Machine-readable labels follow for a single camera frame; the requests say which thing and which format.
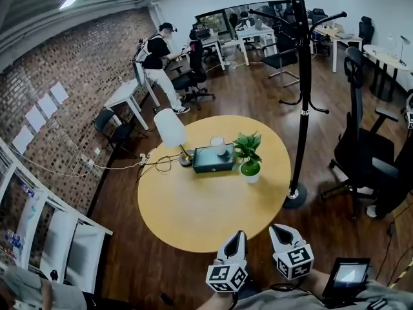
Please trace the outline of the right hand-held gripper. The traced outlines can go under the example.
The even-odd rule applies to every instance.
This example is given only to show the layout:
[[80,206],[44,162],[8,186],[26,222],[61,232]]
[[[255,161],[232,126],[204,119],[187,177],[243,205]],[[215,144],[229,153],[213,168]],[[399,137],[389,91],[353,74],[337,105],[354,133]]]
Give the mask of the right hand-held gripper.
[[[314,255],[310,244],[305,245],[299,231],[283,224],[273,224],[268,230],[275,252],[273,259],[281,275],[287,280],[307,275],[313,268]],[[282,247],[295,248],[280,253]]]

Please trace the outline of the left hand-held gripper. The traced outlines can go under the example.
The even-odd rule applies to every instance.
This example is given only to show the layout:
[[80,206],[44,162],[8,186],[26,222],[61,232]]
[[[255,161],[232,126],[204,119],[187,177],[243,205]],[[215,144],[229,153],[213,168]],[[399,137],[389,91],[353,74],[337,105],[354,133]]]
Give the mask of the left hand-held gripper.
[[206,284],[217,293],[238,292],[248,277],[246,271],[247,261],[245,260],[247,253],[245,232],[238,231],[234,233],[219,248],[214,263],[208,266]]

